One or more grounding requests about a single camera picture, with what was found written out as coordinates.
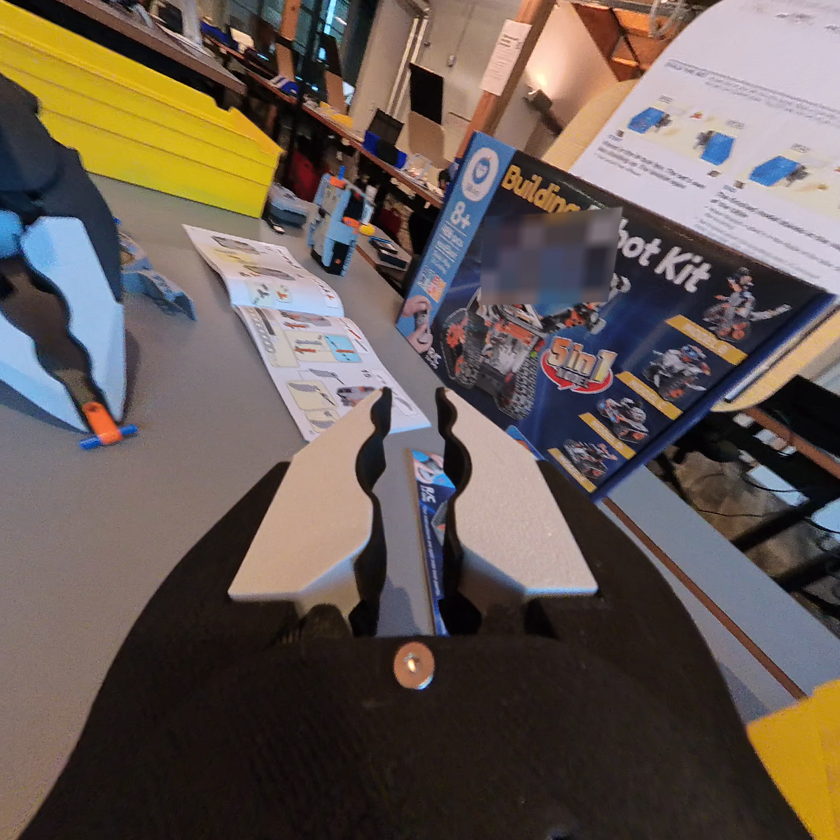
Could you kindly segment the blue booklet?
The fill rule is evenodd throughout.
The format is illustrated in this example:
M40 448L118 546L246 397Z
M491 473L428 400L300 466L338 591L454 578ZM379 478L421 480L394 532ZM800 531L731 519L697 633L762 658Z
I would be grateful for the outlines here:
M406 462L416 489L418 536L434 635L447 637L440 612L445 597L444 548L449 499L455 486L444 470L444 458L419 449L406 451Z

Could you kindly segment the grey toy parts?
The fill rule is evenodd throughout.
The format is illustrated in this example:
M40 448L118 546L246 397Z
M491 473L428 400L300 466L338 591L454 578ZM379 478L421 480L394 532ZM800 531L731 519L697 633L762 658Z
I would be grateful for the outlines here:
M156 271L144 249L118 226L123 288L143 295L164 312L196 320L193 300L164 275Z

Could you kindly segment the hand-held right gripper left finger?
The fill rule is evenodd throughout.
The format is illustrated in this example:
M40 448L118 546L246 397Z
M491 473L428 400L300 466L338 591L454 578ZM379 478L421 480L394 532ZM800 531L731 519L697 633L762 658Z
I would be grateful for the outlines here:
M379 621L386 579L382 506L392 390L374 390L298 452L227 594L234 602L336 607L350 623Z

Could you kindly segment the open white instruction booklet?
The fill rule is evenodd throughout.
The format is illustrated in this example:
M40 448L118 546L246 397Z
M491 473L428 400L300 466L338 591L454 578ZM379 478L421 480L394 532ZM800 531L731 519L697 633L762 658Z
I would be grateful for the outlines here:
M426 415L344 314L339 294L282 245L183 226L219 275L283 403L311 442L376 390L392 391L393 432L429 426Z

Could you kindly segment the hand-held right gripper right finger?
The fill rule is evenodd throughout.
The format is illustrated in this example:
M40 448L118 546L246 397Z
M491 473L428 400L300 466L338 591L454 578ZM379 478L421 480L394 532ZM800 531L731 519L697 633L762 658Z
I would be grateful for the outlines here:
M481 623L535 599L587 597L599 586L530 449L455 391L436 394L444 472L445 623Z

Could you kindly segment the blue robot kit box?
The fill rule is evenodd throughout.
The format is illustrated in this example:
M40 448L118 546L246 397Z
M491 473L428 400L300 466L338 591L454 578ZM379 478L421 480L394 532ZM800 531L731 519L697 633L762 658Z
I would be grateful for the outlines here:
M557 248L504 244L621 207L602 301L501 306L481 281L565 280ZM687 433L829 309L829 294L483 133L470 140L396 328L491 422L594 499Z

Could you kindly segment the orange toy connector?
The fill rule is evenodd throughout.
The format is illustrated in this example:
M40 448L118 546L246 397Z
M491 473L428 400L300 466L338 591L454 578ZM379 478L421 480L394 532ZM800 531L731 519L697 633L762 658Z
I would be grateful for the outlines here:
M80 441L81 447L111 446L123 440L123 430L113 419L105 405L96 401L88 401L81 405L81 411L91 430L91 435Z

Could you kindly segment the black display panel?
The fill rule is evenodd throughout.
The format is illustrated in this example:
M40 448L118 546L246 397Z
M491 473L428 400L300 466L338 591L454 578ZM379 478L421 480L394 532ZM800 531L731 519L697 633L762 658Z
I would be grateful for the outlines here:
M409 112L443 124L445 79L415 62L409 63Z

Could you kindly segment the printed instruction sheet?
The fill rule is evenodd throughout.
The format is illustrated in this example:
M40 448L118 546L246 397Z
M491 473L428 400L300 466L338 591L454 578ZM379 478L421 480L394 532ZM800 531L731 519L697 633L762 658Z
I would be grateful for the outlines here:
M709 7L570 171L838 295L838 2Z

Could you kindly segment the toy robot model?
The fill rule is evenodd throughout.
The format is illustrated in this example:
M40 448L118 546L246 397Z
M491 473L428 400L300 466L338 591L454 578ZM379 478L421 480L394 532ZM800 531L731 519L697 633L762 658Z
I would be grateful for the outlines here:
M358 240L373 235L374 205L358 186L344 177L324 174L318 185L315 210L308 225L310 255L330 275L347 273Z

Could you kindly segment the paper notice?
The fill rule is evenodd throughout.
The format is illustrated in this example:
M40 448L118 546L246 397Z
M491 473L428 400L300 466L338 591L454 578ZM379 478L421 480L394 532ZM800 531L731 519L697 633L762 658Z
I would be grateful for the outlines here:
M483 92L497 97L503 93L530 30L530 24L512 19L505 21L480 81Z

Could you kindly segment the small grey case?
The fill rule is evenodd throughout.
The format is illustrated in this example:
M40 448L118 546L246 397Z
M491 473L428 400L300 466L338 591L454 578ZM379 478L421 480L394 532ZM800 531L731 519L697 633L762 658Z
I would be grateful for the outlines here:
M290 189L273 182L269 186L262 217L268 223L281 227L303 228L314 208L314 203L299 198Z

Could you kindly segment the grey desk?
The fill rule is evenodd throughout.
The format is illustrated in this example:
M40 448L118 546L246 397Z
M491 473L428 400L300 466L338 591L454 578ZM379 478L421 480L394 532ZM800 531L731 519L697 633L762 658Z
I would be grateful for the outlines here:
M380 637L231 603L303 443L183 225L271 233L98 186L198 320L126 300L126 444L85 453L3 391L2 838L809 838L679 598L555 471L601 592L417 636L406 451L440 445L437 383L363 267L350 316L433 424L385 441Z

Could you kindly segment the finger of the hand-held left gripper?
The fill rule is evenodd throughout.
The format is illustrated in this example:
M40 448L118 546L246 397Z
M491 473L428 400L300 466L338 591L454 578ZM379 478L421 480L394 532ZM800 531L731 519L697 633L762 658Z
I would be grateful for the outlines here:
M84 225L74 217L42 217L22 231L18 243L26 267L46 280L65 304L68 333L87 357L91 389L113 419L121 421L127 390L124 309L112 294ZM81 402L57 379L82 413Z
M34 340L5 314L1 315L1 380L65 424L89 431L67 388L41 364Z

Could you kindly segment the yellow plastic bin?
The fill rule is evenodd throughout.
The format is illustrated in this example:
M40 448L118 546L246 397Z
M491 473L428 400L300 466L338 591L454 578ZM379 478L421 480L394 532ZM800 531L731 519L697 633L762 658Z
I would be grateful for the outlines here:
M749 740L815 839L839 838L839 681L752 721Z
M236 108L1 2L2 75L98 175L249 217L263 214L280 147Z

